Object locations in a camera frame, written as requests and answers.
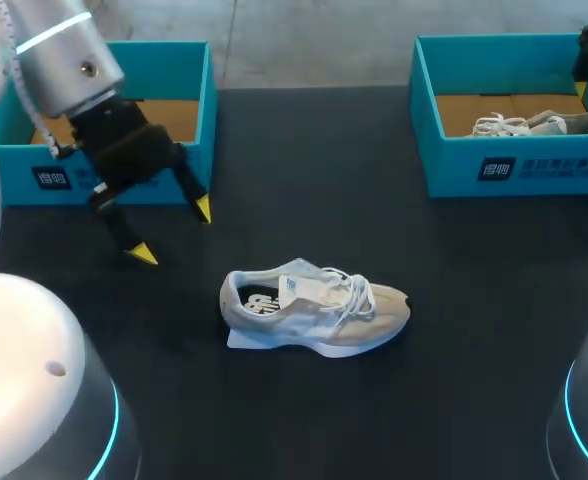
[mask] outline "sneaker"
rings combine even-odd
[[[588,112],[561,115],[551,110],[525,120],[523,118],[479,118],[471,137],[525,137],[544,135],[588,135]]]
[[[230,348],[301,345],[330,358],[384,344],[411,314],[404,293],[300,258],[273,270],[230,273],[220,305]]]
[[[470,137],[519,137],[530,135],[530,127],[524,118],[504,118],[500,113],[496,117],[479,118],[474,124]]]
[[[560,115],[551,110],[527,121],[532,135],[588,135],[588,112]]]

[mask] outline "box logo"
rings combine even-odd
[[[63,167],[32,167],[41,190],[71,190],[72,184]]]
[[[479,182],[508,180],[512,175],[515,163],[516,158],[514,157],[488,157],[483,160],[477,180]]]

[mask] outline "black table surface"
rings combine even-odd
[[[214,224],[9,209],[0,271],[78,315],[137,419],[143,480],[548,479],[546,418],[588,331],[588,198],[435,200],[404,87],[223,91]],[[411,298],[368,354],[234,351],[218,291],[295,257]]]

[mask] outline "shoe logo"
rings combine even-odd
[[[273,299],[268,295],[251,295],[245,308],[253,313],[265,315],[266,313],[274,313],[279,310],[278,299]]]

